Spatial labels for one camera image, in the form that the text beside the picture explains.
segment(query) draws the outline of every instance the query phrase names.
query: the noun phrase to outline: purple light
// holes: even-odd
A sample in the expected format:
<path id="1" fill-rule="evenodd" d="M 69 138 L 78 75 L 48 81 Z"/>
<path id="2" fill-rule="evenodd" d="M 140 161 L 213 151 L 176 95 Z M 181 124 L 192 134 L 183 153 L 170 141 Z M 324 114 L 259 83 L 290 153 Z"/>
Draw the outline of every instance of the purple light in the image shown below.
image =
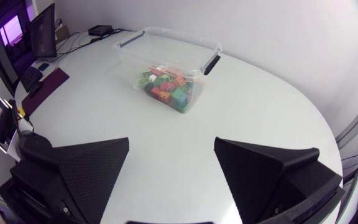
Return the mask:
<path id="1" fill-rule="evenodd" d="M 5 46 L 8 43 L 14 45 L 21 39 L 23 33 L 18 16 L 13 17 L 2 28 L 0 28 L 0 35 Z"/>

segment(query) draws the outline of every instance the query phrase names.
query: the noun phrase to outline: white round table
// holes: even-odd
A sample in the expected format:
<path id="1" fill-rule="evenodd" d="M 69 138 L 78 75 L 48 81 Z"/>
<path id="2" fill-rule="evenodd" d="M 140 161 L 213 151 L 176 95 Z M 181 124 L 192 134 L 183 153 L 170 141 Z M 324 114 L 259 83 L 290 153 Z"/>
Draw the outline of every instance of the white round table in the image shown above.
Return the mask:
<path id="1" fill-rule="evenodd" d="M 342 175 L 339 151 L 323 116 L 285 81 L 221 54 L 205 91 L 181 114 L 123 78 L 126 71 L 111 46 L 129 34 L 63 58 L 58 66 L 70 78 L 30 117 L 35 132 L 54 147 L 129 138 L 129 153 L 101 223 L 241 223 L 213 151 L 216 136 L 289 149 L 317 147 L 319 161 Z M 19 84 L 19 106 L 25 96 Z M 339 205 L 325 222 L 334 223 L 338 210 Z"/>

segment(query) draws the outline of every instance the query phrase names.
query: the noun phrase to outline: white wall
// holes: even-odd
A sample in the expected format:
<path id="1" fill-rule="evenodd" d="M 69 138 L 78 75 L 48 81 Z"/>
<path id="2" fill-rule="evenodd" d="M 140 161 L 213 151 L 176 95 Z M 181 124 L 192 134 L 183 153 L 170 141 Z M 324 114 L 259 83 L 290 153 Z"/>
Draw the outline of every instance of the white wall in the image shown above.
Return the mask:
<path id="1" fill-rule="evenodd" d="M 71 32 L 96 24 L 191 32 L 295 86 L 337 136 L 358 114 L 358 1 L 61 0 Z"/>

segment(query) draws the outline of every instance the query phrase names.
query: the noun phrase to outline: purple mat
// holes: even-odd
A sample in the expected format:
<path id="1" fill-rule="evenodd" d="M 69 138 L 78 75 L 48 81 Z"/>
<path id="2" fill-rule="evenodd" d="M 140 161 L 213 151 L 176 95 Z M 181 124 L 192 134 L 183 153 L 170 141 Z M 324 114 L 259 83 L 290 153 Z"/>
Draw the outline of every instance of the purple mat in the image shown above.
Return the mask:
<path id="1" fill-rule="evenodd" d="M 30 116 L 42 102 L 55 91 L 63 82 L 68 80 L 69 76 L 60 68 L 55 69 L 42 82 L 44 85 L 38 93 L 30 99 L 27 95 L 22 101 L 22 106 L 26 115 Z"/>

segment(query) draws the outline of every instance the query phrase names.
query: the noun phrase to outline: plastic container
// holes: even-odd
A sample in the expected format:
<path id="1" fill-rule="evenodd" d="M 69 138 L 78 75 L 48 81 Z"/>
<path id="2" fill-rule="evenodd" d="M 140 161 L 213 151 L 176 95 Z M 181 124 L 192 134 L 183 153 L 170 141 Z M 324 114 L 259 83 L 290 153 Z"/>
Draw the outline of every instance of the plastic container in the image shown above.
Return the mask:
<path id="1" fill-rule="evenodd" d="M 175 30 L 148 27 L 113 45 L 136 89 L 186 113 L 204 90 L 219 60 L 219 42 Z"/>

